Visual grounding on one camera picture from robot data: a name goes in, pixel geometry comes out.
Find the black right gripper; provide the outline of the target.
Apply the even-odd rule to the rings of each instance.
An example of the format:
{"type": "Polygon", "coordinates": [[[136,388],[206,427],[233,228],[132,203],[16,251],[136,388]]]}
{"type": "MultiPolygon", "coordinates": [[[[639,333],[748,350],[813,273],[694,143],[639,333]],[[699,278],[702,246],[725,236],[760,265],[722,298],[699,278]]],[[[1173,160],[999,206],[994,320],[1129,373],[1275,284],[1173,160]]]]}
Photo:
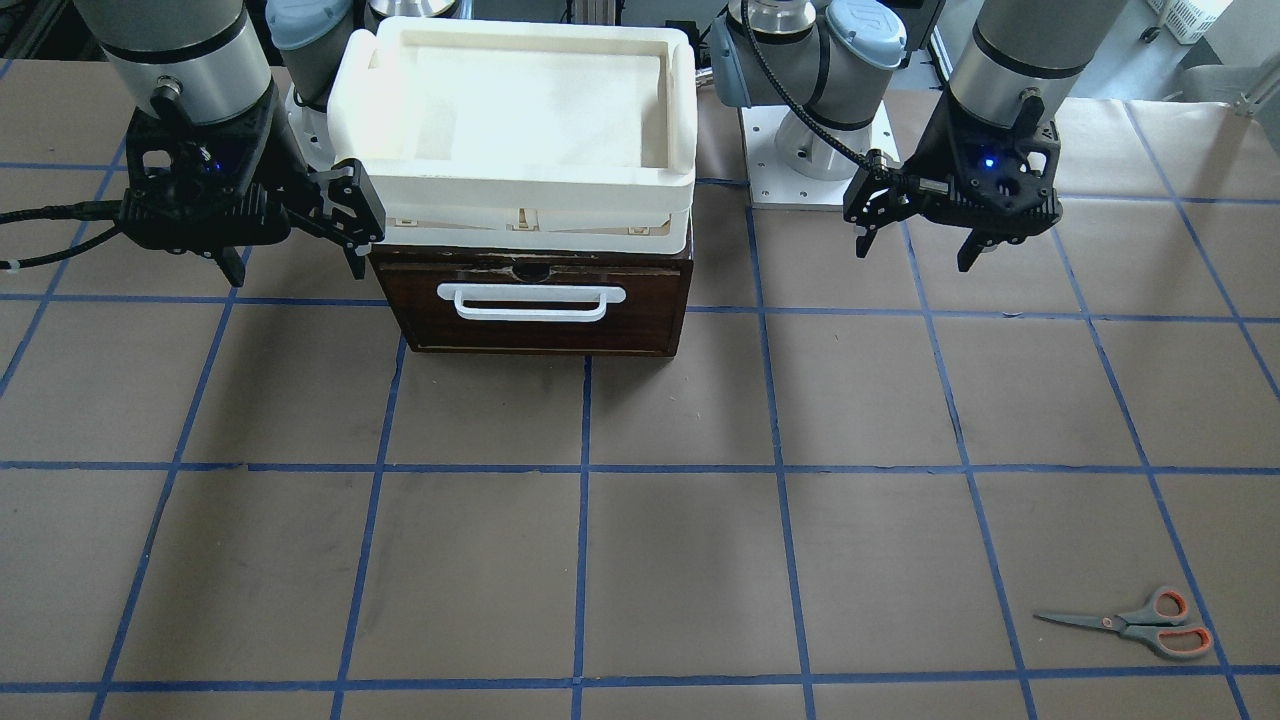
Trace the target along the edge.
{"type": "Polygon", "coordinates": [[[198,126],[177,83],[155,85],[125,135],[129,190],[118,213],[143,249],[212,255],[233,288],[246,265],[236,247],[279,243],[293,229],[332,241],[362,281],[367,246],[387,214],[361,161],[311,172],[276,86],[241,114],[198,126]]]}

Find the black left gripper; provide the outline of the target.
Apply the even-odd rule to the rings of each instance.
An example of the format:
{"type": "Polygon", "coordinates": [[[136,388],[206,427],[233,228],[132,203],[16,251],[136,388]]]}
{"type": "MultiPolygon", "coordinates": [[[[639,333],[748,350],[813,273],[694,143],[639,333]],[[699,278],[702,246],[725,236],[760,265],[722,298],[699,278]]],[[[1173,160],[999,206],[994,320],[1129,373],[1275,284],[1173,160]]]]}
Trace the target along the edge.
{"type": "Polygon", "coordinates": [[[957,251],[961,273],[995,246],[995,236],[1014,241],[1047,231],[1062,218],[1053,187],[1060,149],[1037,88],[1018,94],[1009,128],[943,92],[899,169],[861,168],[846,188],[844,218],[855,224],[856,258],[867,258],[879,228],[916,214],[973,231],[957,251]]]}

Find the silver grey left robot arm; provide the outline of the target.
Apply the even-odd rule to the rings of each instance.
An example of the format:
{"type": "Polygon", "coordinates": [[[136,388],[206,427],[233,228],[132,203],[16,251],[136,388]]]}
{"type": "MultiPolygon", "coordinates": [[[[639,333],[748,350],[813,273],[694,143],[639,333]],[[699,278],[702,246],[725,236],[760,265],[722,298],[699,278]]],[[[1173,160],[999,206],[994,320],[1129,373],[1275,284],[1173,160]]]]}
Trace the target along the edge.
{"type": "Polygon", "coordinates": [[[710,26],[719,100],[783,106],[776,149],[792,170],[845,181],[856,255],[920,215],[968,229],[957,269],[1057,224],[1055,114],[1116,20],[1120,1],[987,1],[910,158],[870,126],[906,60],[909,31],[882,1],[730,1],[710,26]]]}

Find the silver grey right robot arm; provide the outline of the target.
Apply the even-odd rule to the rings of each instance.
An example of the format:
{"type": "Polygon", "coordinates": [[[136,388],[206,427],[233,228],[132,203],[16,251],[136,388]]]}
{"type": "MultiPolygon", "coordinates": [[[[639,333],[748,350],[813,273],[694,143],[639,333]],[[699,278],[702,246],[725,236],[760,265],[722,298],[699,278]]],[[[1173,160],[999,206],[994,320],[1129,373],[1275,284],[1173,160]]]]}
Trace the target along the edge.
{"type": "Polygon", "coordinates": [[[381,201],[358,160],[307,163],[244,3],[76,6],[136,105],[116,214],[129,240],[206,258],[238,287],[242,247],[301,229],[339,246],[364,278],[385,236],[381,201]]]}

